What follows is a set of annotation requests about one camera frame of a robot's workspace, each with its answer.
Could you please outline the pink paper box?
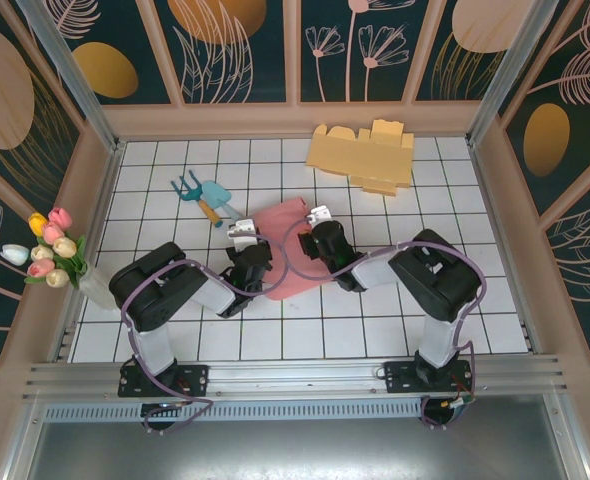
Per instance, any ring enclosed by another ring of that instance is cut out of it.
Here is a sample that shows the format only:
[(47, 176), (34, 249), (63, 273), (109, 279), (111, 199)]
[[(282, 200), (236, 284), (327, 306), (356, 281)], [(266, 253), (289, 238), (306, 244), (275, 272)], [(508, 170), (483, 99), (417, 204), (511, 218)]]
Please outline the pink paper box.
[[(322, 277), (329, 274), (326, 266), (319, 259), (310, 259), (303, 252), (299, 242), (298, 234), (311, 230), (308, 225), (299, 225), (297, 229), (291, 232), (287, 241), (283, 242), (287, 229), (296, 221), (304, 219), (309, 212), (310, 208), (305, 201), (301, 197), (295, 197), (260, 211), (252, 219), (262, 235), (285, 246), (289, 261), (298, 271), (311, 277)], [(326, 280), (313, 281), (304, 279), (289, 270), (279, 287), (268, 293), (266, 297), (273, 301), (281, 301), (324, 283), (326, 283)]]

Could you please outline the yellow paper box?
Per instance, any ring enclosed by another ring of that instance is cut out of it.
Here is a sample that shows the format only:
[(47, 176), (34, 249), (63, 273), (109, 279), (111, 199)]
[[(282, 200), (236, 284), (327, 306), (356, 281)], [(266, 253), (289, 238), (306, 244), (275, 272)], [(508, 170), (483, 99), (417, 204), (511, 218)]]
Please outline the yellow paper box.
[(370, 128), (322, 124), (313, 132), (306, 165), (348, 178), (368, 193), (396, 196), (412, 180), (415, 135), (399, 121), (375, 119)]

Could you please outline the blue garden trowel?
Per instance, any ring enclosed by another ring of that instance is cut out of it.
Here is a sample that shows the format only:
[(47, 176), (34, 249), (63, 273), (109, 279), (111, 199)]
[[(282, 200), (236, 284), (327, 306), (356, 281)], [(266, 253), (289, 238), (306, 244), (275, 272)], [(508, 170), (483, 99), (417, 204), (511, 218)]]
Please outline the blue garden trowel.
[(218, 183), (214, 181), (205, 181), (202, 184), (202, 196), (210, 208), (221, 208), (233, 222), (244, 218), (243, 214), (229, 204), (232, 199), (232, 194)]

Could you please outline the artificial tulip bouquet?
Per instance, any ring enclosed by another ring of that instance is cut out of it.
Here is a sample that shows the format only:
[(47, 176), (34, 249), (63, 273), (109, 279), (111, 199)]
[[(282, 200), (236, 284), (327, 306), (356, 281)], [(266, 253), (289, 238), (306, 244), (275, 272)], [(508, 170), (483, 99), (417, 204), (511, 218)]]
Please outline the artificial tulip bouquet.
[(71, 215), (61, 207), (53, 207), (47, 215), (32, 213), (27, 224), (37, 244), (32, 248), (15, 244), (1, 247), (1, 258), (13, 267), (28, 266), (24, 272), (27, 285), (46, 284), (50, 288), (68, 285), (80, 290), (82, 279), (91, 267), (85, 259), (86, 238), (73, 238), (68, 229)]

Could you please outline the aluminium mounting rail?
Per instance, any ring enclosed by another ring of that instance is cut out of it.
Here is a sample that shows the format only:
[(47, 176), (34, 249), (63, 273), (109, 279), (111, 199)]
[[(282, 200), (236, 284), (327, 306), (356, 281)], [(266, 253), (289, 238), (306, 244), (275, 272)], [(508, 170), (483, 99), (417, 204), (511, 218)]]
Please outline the aluminium mounting rail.
[[(215, 361), (207, 396), (213, 400), (299, 400), (383, 397), (382, 359)], [(30, 367), (24, 401), (118, 402), (118, 363), (44, 363)], [(477, 355), (475, 393), (527, 395), (569, 386), (553, 355)]]

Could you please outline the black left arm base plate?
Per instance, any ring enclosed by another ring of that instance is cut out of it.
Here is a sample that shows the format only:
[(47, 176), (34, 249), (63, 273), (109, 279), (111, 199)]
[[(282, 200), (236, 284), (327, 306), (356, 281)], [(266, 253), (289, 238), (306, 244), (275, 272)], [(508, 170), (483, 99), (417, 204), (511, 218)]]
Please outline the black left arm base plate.
[[(156, 376), (158, 382), (174, 392), (191, 397), (205, 397), (208, 386), (207, 365), (173, 364)], [(168, 397), (169, 393), (154, 384), (139, 364), (123, 365), (117, 395), (120, 398)]]

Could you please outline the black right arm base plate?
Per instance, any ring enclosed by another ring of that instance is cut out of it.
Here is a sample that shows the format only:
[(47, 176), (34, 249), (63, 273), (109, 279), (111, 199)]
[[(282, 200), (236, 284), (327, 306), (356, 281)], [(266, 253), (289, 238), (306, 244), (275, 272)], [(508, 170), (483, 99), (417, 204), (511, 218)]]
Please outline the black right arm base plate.
[(383, 364), (382, 376), (388, 393), (437, 396), (470, 391), (473, 387), (471, 364), (462, 359), (439, 369), (415, 360), (389, 361)]

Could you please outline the dark wall panel, pink flowers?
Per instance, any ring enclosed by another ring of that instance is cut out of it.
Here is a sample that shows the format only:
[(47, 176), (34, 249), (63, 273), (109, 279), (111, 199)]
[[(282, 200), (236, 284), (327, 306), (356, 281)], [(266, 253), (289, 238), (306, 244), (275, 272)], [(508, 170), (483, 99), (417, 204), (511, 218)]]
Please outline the dark wall panel, pink flowers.
[(402, 99), (428, 0), (302, 0), (304, 103)]

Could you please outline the dark wall panel, pale disc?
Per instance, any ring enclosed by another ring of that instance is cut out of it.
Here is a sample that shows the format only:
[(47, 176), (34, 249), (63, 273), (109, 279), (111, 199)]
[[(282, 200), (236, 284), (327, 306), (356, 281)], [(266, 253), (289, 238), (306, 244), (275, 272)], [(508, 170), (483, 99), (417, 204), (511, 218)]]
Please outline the dark wall panel, pale disc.
[(528, 7), (526, 0), (446, 0), (416, 99), (482, 99)]

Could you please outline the aluminium frame post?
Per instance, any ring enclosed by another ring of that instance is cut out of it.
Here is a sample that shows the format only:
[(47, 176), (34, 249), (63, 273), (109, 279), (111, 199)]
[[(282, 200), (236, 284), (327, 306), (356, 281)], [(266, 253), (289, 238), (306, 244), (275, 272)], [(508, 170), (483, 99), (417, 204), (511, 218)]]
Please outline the aluminium frame post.
[(554, 15), (559, 0), (535, 0), (516, 32), (509, 49), (493, 76), (466, 133), (468, 147), (475, 150), (528, 62)]
[(50, 14), (41, 0), (16, 0), (28, 24), (58, 67), (64, 83), (69, 87), (86, 119), (98, 134), (101, 142), (111, 152), (117, 150), (119, 137), (110, 126), (101, 105), (91, 90), (71, 50), (57, 31)]

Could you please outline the dark wall panel, gold oval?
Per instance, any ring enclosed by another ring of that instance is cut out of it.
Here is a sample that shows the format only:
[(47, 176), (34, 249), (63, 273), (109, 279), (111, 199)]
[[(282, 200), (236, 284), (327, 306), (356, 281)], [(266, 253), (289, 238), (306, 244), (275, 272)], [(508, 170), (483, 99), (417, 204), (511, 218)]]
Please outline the dark wall panel, gold oval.
[(170, 102), (136, 0), (43, 0), (102, 105)]

